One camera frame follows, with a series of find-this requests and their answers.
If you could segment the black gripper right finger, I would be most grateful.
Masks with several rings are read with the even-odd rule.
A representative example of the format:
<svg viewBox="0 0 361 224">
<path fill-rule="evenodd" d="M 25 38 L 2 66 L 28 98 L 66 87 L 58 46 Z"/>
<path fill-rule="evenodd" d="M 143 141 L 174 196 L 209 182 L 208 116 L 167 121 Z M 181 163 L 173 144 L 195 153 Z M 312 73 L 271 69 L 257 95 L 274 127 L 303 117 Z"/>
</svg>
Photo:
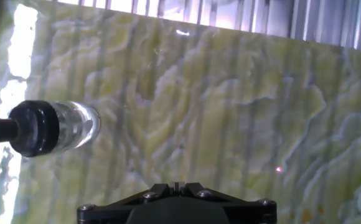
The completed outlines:
<svg viewBox="0 0 361 224">
<path fill-rule="evenodd" d="M 198 182 L 177 182 L 176 193 L 218 205 L 230 223 L 276 224 L 276 202 L 268 198 L 246 201 L 203 187 Z"/>
</svg>

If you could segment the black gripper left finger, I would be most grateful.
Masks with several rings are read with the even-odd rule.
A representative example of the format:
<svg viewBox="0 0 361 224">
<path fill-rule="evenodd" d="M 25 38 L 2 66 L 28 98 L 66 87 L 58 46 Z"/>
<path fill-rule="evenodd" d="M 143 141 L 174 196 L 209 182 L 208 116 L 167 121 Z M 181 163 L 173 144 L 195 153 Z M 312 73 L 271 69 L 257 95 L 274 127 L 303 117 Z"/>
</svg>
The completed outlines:
<svg viewBox="0 0 361 224">
<path fill-rule="evenodd" d="M 92 203 L 77 208 L 77 224 L 92 223 L 126 223 L 130 213 L 137 208 L 151 202 L 174 196 L 177 183 L 154 184 L 150 189 L 124 198 L 109 205 L 95 205 Z"/>
</svg>

